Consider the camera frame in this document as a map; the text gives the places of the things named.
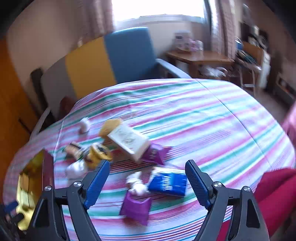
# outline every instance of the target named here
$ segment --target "sofa armrest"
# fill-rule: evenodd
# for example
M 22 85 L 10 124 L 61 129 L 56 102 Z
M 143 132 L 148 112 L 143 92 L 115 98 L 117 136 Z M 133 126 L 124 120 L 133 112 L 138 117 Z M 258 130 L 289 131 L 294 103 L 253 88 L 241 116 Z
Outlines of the sofa armrest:
M 172 74 L 174 78 L 192 79 L 190 75 L 186 74 L 184 71 L 180 70 L 176 66 L 168 63 L 167 61 L 157 58 L 156 62 L 164 68 L 167 72 Z
M 46 110 L 43 112 L 43 114 L 41 115 L 40 119 L 38 120 L 36 126 L 34 127 L 31 135 L 30 135 L 30 140 L 32 140 L 35 136 L 37 136 L 37 134 L 39 133 L 46 117 L 49 115 L 50 113 L 50 108 L 47 107 Z

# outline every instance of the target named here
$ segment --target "wooden door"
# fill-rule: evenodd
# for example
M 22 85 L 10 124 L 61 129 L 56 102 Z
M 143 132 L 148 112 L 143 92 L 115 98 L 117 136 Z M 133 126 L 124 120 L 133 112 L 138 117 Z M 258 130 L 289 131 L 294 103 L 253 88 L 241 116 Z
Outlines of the wooden door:
M 14 154 L 29 141 L 37 116 L 18 80 L 5 39 L 0 40 L 0 203 L 6 170 Z

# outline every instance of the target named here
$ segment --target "purple snack packet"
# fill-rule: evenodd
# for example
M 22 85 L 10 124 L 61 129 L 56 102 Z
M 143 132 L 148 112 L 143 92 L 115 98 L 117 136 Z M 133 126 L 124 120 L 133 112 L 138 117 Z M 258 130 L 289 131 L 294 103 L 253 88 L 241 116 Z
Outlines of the purple snack packet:
M 155 162 L 157 164 L 164 165 L 163 161 L 165 155 L 171 148 L 171 146 L 168 147 L 156 143 L 151 143 L 141 158 L 143 161 Z
M 133 195 L 127 191 L 119 215 L 126 215 L 140 222 L 142 225 L 147 226 L 152 199 L 149 197 L 143 202 L 140 202 L 134 200 L 132 196 Z

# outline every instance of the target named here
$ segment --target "screw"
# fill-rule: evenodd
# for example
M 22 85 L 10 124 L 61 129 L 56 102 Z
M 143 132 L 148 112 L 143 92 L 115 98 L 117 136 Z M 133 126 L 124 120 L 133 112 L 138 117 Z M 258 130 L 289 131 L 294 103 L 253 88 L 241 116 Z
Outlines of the screw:
M 222 183 L 214 182 L 214 186 L 217 187 L 217 188 L 220 188 L 220 187 L 222 187 Z
M 250 192 L 250 191 L 251 191 L 251 188 L 248 187 L 248 186 L 244 186 L 244 190 L 245 190 L 246 192 Z
M 80 181 L 76 181 L 73 183 L 74 187 L 80 187 L 82 183 Z
M 45 188 L 44 188 L 44 191 L 50 191 L 52 189 L 52 187 L 51 186 L 46 186 Z

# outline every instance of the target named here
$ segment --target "open box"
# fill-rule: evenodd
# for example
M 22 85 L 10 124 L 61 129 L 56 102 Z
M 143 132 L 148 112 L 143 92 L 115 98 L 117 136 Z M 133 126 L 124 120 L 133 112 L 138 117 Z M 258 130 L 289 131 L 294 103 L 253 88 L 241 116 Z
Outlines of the open box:
M 19 205 L 16 212 L 25 216 L 18 223 L 20 230 L 28 228 L 38 199 L 48 185 L 54 188 L 54 161 L 52 155 L 42 149 L 28 162 L 18 178 L 16 200 Z

